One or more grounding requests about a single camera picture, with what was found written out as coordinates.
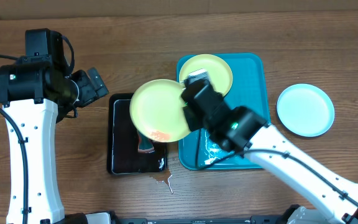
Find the yellow plate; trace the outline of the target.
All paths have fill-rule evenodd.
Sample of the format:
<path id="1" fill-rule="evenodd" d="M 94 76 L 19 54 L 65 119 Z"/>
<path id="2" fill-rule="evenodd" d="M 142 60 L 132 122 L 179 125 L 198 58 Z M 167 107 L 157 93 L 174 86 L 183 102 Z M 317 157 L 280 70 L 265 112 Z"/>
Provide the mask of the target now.
<path id="1" fill-rule="evenodd" d="M 175 142 L 190 134 L 180 95 L 184 85 L 158 79 L 144 83 L 133 94 L 130 116 L 136 129 L 157 142 Z"/>
<path id="2" fill-rule="evenodd" d="M 179 82 L 182 82 L 191 72 L 202 68 L 208 72 L 214 90 L 226 96 L 232 87 L 232 70 L 222 58 L 212 54 L 195 55 L 188 59 L 179 71 Z"/>

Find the light blue plate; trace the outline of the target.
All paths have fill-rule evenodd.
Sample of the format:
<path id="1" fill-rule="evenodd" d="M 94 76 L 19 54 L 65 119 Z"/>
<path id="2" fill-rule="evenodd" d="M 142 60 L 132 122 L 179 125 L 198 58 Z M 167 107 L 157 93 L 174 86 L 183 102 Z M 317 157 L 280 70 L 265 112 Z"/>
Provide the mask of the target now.
<path id="1" fill-rule="evenodd" d="M 305 83 L 283 90 L 276 108 L 279 120 L 289 131 L 307 138 L 326 133 L 335 119 L 330 97 L 317 86 Z"/>

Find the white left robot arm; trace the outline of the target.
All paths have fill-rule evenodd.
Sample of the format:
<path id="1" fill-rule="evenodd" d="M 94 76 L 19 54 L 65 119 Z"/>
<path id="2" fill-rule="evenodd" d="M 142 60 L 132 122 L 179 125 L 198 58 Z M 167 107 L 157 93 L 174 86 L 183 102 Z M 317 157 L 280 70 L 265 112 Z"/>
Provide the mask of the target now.
<path id="1" fill-rule="evenodd" d="M 108 94 L 97 69 L 73 72 L 50 55 L 0 68 L 0 112 L 9 131 L 11 199 L 7 223 L 111 223 L 111 212 L 66 215 L 55 161 L 55 126 Z"/>

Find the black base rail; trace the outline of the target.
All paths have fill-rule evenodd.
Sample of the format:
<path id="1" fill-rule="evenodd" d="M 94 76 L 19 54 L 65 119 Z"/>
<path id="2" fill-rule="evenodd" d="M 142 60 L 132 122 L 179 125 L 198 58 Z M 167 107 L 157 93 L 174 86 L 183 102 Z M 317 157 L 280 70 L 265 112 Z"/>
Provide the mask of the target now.
<path id="1" fill-rule="evenodd" d="M 193 219 L 159 219 L 115 218 L 112 224 L 275 224 L 280 215 L 253 215 L 248 218 L 193 218 Z"/>

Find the black water tray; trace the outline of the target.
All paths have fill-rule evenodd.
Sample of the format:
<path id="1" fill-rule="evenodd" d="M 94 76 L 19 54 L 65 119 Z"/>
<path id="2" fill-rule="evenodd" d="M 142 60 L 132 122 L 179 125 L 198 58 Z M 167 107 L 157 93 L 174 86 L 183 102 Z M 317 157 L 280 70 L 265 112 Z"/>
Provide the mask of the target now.
<path id="1" fill-rule="evenodd" d="M 138 130 L 131 120 L 131 93 L 116 93 L 109 99 L 107 171 L 112 175 L 158 173 L 168 167 L 167 145 L 152 141 L 155 151 L 139 153 Z"/>

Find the orange green scrub sponge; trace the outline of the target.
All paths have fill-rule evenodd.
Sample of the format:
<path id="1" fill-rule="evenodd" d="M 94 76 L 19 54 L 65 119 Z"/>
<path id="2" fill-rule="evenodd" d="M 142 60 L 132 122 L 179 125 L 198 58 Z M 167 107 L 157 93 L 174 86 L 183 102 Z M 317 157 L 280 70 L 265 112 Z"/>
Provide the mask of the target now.
<path id="1" fill-rule="evenodd" d="M 149 138 L 145 137 L 139 131 L 137 132 L 137 134 L 139 137 L 137 151 L 139 153 L 143 153 L 143 154 L 153 153 L 155 151 L 155 148 L 154 148 L 152 141 Z"/>

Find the teal serving tray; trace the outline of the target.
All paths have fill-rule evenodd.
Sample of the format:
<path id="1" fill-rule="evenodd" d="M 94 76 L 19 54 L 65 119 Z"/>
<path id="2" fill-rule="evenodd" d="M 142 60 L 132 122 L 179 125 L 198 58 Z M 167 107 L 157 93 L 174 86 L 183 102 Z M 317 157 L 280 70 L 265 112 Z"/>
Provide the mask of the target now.
<path id="1" fill-rule="evenodd" d="M 233 82 L 225 96 L 231 107 L 246 106 L 267 121 L 270 121 L 269 102 L 261 59 L 252 53 L 216 54 L 229 66 Z M 189 170 L 196 170 L 227 156 L 216 143 L 209 139 L 205 130 L 197 130 L 178 142 L 178 157 L 181 164 Z"/>

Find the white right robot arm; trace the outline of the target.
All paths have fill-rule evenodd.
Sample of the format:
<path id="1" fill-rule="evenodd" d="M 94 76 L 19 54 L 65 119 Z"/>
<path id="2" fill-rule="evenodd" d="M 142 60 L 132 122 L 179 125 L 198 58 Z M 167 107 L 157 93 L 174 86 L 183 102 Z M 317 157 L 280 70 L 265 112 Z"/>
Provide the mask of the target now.
<path id="1" fill-rule="evenodd" d="M 192 130 L 205 128 L 228 157 L 246 157 L 271 172 L 314 207 L 314 220 L 358 223 L 358 184 L 340 177 L 244 106 L 231 109 L 207 78 L 187 78 L 181 98 Z"/>

